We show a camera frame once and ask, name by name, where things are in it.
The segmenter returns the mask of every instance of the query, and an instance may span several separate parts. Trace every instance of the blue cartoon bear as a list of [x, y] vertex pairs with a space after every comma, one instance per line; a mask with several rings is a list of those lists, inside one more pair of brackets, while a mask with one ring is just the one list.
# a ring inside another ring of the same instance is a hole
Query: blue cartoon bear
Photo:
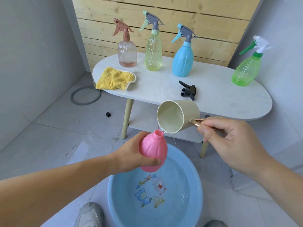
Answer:
[[136, 193], [136, 197], [138, 198], [138, 200], [141, 202], [141, 207], [147, 205], [148, 203], [152, 202], [152, 198], [148, 198], [147, 194], [145, 192], [144, 189], [139, 190], [138, 193]]

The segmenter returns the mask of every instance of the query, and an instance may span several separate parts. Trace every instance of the cup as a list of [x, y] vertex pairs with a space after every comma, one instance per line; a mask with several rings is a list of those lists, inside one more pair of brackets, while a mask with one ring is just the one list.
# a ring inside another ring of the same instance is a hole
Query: cup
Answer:
[[167, 133], [177, 133], [190, 126], [198, 127], [205, 119], [199, 118], [197, 104], [188, 99], [167, 100], [157, 110], [158, 124]]

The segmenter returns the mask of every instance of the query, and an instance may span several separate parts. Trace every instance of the shoe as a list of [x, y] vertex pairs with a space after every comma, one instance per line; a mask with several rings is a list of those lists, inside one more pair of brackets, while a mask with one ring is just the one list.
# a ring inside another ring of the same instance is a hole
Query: shoe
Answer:
[[204, 227], [228, 227], [223, 221], [211, 220], [207, 222]]
[[74, 227], [104, 227], [104, 214], [95, 202], [86, 203], [79, 211]]

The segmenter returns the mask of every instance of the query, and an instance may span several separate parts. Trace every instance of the plastic tub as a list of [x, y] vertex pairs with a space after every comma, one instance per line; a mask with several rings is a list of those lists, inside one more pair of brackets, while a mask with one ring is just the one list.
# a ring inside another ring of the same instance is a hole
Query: plastic tub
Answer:
[[190, 159], [168, 144], [164, 165], [154, 173], [137, 168], [112, 175], [108, 205], [118, 227], [195, 226], [203, 193], [200, 177]]

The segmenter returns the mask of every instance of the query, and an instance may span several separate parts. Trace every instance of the person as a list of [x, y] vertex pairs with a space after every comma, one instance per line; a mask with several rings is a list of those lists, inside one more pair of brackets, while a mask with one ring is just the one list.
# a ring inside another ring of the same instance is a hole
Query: person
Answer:
[[[211, 127], [224, 130], [226, 136], [219, 136]], [[303, 226], [303, 178], [273, 159], [246, 122], [210, 117], [197, 130], [230, 167], [259, 183], [299, 226]], [[144, 157], [139, 152], [139, 143], [148, 134], [141, 131], [106, 156], [0, 181], [0, 225], [40, 226], [109, 175], [161, 164], [160, 160]], [[225, 226], [222, 222], [213, 223]], [[104, 226], [100, 206], [93, 202], [85, 204], [75, 226]]]

